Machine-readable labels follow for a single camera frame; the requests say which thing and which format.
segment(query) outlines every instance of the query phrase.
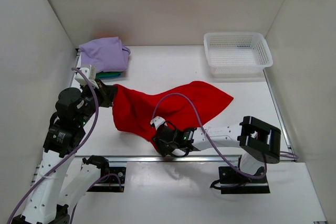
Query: red towel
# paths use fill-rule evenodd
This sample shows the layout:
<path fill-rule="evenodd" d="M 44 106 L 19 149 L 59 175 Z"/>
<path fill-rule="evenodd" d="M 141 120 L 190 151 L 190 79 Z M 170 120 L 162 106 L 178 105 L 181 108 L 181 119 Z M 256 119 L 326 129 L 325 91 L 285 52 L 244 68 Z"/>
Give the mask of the red towel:
<path fill-rule="evenodd" d="M 118 85 L 113 101 L 113 120 L 119 131 L 134 133 L 151 141 L 155 128 L 150 126 L 152 114 L 161 98 L 170 93 L 181 93 L 195 105 L 203 124 L 221 113 L 233 100 L 233 97 L 218 88 L 202 81 L 176 87 L 166 92 L 149 95 Z M 172 95 L 161 102 L 155 116 L 161 116 L 172 122 L 179 130 L 187 127 L 199 127 L 193 108 L 179 95 Z"/>

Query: white wall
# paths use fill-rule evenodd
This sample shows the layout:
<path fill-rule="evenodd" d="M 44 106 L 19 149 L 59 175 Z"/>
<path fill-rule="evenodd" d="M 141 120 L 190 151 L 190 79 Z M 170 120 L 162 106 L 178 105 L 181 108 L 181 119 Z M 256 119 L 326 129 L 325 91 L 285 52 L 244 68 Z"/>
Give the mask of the white wall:
<path fill-rule="evenodd" d="M 286 0 L 267 37 L 274 85 L 292 144 L 336 223 L 336 0 Z"/>
<path fill-rule="evenodd" d="M 0 223 L 30 186 L 74 56 L 47 0 L 0 0 Z"/>
<path fill-rule="evenodd" d="M 127 45 L 202 45 L 209 31 L 264 36 L 284 0 L 50 0 L 75 46 L 102 35 Z"/>

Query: lavender cloth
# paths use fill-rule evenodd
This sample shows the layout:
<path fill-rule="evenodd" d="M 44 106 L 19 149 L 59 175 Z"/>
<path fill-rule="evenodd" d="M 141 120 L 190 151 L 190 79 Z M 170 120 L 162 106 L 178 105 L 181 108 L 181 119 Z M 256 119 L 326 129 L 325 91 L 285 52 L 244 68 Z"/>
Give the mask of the lavender cloth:
<path fill-rule="evenodd" d="M 122 72 L 127 69 L 131 50 L 118 37 L 101 38 L 79 46 L 81 63 L 94 65 L 99 72 Z"/>

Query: mesh basket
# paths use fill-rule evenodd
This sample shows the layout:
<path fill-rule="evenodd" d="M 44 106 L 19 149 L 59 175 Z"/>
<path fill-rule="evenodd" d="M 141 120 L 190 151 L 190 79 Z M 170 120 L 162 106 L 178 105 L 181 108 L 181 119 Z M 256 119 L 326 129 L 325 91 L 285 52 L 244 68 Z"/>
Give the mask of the mesh basket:
<path fill-rule="evenodd" d="M 204 47 L 215 76 L 258 73 L 273 64 L 266 40 L 260 33 L 207 33 Z"/>

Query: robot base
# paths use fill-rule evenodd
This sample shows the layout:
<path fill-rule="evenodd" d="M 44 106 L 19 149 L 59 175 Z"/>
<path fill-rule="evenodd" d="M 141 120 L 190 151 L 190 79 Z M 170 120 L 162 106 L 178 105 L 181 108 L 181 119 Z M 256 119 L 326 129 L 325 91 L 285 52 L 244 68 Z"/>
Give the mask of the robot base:
<path fill-rule="evenodd" d="M 248 179 L 242 178 L 229 166 L 221 166 L 219 170 L 219 183 L 221 194 L 269 194 L 269 186 L 267 177 L 262 179 Z M 260 175 L 264 171 L 261 167 L 256 175 Z"/>

